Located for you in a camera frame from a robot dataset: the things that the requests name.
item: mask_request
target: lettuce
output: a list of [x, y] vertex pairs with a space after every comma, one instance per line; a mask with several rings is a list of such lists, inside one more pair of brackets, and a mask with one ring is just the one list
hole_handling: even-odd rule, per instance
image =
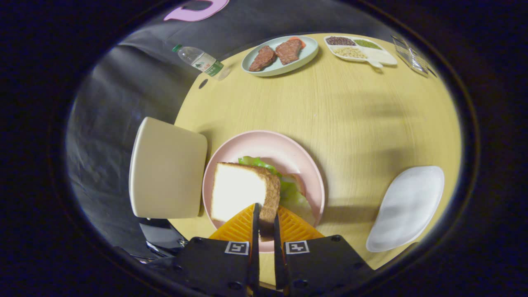
[[294, 182], [286, 181], [287, 179], [280, 174], [275, 167], [266, 162], [263, 162], [260, 157], [253, 158], [250, 156], [244, 156], [238, 158], [238, 162], [243, 165], [260, 166], [268, 169], [271, 174], [274, 174], [280, 179], [280, 201], [279, 204], [289, 209], [296, 215], [300, 216], [301, 219], [313, 225], [315, 218], [312, 214], [312, 208], [306, 197], [299, 192], [299, 189]]
[[253, 158], [250, 156], [244, 156], [242, 158], [238, 158], [238, 162], [242, 165], [260, 166], [260, 167], [267, 168], [271, 172], [271, 174], [274, 174], [278, 176], [279, 178], [282, 177], [282, 174], [280, 174], [280, 172], [278, 172], [277, 169], [275, 169], [275, 167], [271, 166], [268, 163], [261, 161], [260, 157]]

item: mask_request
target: pink plate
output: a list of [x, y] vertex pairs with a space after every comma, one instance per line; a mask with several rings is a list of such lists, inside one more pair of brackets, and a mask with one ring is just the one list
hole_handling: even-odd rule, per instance
[[[218, 162], [238, 163], [238, 158], [243, 156], [260, 157], [264, 162], [275, 166], [279, 172], [284, 174], [298, 174], [306, 187], [306, 199], [310, 203], [315, 217], [314, 226], [317, 226], [325, 206], [325, 189], [319, 169], [304, 148], [291, 138], [264, 130], [244, 132], [229, 139], [218, 148], [209, 160], [203, 177], [202, 193], [205, 212], [210, 220], [209, 212], [211, 211], [211, 195], [216, 164]], [[248, 205], [237, 207], [242, 210]], [[211, 222], [217, 229], [224, 224], [224, 222], [217, 220], [211, 220]], [[273, 241], [260, 242], [259, 251], [272, 253], [274, 251]]]

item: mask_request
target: bottle label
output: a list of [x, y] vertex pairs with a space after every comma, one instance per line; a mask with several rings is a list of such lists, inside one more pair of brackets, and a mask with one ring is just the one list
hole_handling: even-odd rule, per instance
[[203, 53], [194, 63], [193, 67], [199, 69], [201, 72], [205, 72], [210, 76], [215, 76], [224, 67], [219, 60], [213, 58], [207, 53]]

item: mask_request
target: pink object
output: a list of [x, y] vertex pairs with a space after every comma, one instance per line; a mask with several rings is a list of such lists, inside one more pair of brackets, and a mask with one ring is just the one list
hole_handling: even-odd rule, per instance
[[[317, 226], [325, 207], [325, 189], [323, 178], [314, 160], [302, 146], [282, 134], [255, 130], [239, 134], [224, 144], [213, 154], [203, 177], [202, 194], [205, 212], [211, 220], [211, 198], [214, 182], [214, 171], [218, 162], [238, 163], [243, 156], [260, 157], [264, 162], [273, 165], [281, 173], [295, 173], [299, 175], [306, 187], [306, 199], [312, 207]], [[211, 220], [218, 229], [224, 222]], [[261, 253], [272, 253], [274, 242], [260, 242]]]
[[182, 7], [178, 7], [171, 13], [167, 14], [163, 20], [180, 20], [186, 22], [201, 21], [222, 10], [222, 8], [229, 3], [229, 0], [207, 0], [207, 2], [211, 2], [211, 6], [201, 11], [186, 10]]

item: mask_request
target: water bottle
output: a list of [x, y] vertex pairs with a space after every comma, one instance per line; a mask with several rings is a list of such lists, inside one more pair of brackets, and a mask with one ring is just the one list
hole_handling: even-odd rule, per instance
[[230, 72], [227, 67], [224, 67], [219, 60], [213, 58], [211, 55], [202, 51], [201, 49], [193, 47], [183, 47], [178, 44], [172, 49], [177, 52], [178, 56], [187, 64], [205, 72], [217, 80], [224, 79]]

